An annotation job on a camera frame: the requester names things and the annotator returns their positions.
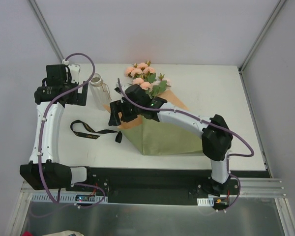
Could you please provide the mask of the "green and orange wrapping paper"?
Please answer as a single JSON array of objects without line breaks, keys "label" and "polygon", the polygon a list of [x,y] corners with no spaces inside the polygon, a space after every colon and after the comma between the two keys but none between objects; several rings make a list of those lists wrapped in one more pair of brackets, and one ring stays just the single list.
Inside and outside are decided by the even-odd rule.
[{"label": "green and orange wrapping paper", "polygon": [[178,155],[203,151],[201,132],[191,132],[172,122],[164,122],[159,115],[173,115],[184,118],[183,114],[174,113],[174,105],[166,99],[155,97],[145,106],[140,106],[125,97],[140,109],[137,118],[130,122],[121,120],[117,126],[129,142],[142,155]]}]

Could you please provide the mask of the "black ribbon with gold text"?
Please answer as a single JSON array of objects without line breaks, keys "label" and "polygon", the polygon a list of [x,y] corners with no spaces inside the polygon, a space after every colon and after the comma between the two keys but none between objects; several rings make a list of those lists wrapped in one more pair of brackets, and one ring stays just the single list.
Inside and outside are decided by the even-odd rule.
[{"label": "black ribbon with gold text", "polygon": [[[76,124],[81,124],[84,127],[84,129],[87,131],[87,133],[74,130],[74,126]],[[70,129],[77,137],[81,137],[81,138],[97,140],[101,135],[116,133],[115,142],[119,143],[119,144],[121,143],[122,138],[123,138],[123,134],[121,131],[115,131],[115,130],[111,130],[111,129],[103,129],[103,130],[95,131],[87,123],[85,123],[79,119],[71,122]]]}]

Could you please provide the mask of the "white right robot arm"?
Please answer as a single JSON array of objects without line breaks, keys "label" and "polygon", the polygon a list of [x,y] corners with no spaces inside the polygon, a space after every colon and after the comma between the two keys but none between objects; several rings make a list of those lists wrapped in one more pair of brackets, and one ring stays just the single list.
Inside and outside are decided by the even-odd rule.
[{"label": "white right robot arm", "polygon": [[139,85],[131,85],[122,89],[116,86],[115,91],[122,99],[110,103],[110,126],[119,126],[122,122],[130,122],[142,115],[156,122],[170,123],[187,130],[202,140],[202,150],[211,162],[211,177],[203,184],[203,190],[211,195],[220,196],[229,188],[227,154],[233,136],[227,132],[228,126],[223,117],[215,115],[202,119],[186,110],[179,110],[164,98],[150,98]]}]

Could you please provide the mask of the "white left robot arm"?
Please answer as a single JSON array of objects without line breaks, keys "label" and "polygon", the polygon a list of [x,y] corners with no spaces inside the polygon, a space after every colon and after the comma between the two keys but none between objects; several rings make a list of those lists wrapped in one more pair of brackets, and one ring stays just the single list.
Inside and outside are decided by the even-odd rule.
[{"label": "white left robot arm", "polygon": [[94,179],[85,167],[68,167],[59,162],[60,120],[66,104],[86,105],[88,87],[53,101],[59,94],[79,85],[80,66],[77,64],[47,65],[46,78],[34,93],[37,104],[37,128],[34,147],[28,164],[20,166],[20,175],[34,189],[43,190],[44,177],[49,189],[67,188],[75,183],[83,191],[90,191]]}]

